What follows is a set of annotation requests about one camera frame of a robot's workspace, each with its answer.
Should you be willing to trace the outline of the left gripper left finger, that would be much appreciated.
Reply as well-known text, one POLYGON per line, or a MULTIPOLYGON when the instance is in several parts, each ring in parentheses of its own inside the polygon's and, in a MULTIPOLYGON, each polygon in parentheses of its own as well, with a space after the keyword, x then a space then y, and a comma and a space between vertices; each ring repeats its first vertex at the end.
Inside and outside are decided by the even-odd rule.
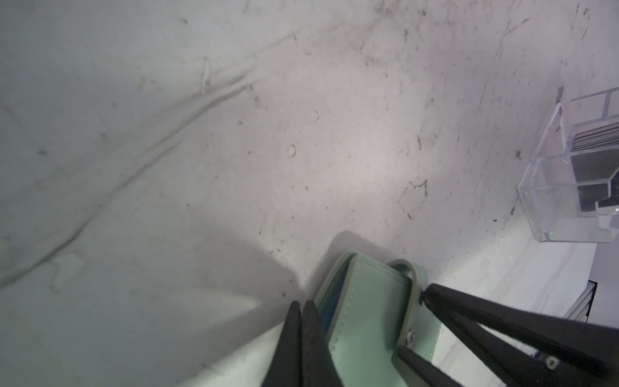
POLYGON ((263 386, 341 386, 313 301, 290 304, 263 386))

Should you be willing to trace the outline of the green card holder wallet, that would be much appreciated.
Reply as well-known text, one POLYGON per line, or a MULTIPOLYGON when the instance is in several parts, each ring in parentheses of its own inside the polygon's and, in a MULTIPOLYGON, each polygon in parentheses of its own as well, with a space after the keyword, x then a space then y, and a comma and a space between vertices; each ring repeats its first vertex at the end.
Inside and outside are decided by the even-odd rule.
POLYGON ((327 345, 345 386, 424 386, 399 373, 395 351, 404 346, 432 361, 441 322, 422 305, 427 271, 405 260, 381 263, 348 251, 335 262, 314 300, 327 345))

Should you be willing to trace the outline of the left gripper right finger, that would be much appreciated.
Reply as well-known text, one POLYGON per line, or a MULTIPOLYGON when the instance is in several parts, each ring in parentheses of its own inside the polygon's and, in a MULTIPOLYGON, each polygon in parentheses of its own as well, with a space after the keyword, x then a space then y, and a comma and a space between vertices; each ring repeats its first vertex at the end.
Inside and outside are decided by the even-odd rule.
POLYGON ((436 284, 422 304, 507 386, 616 386, 618 330, 588 322, 595 290, 564 319, 436 284))

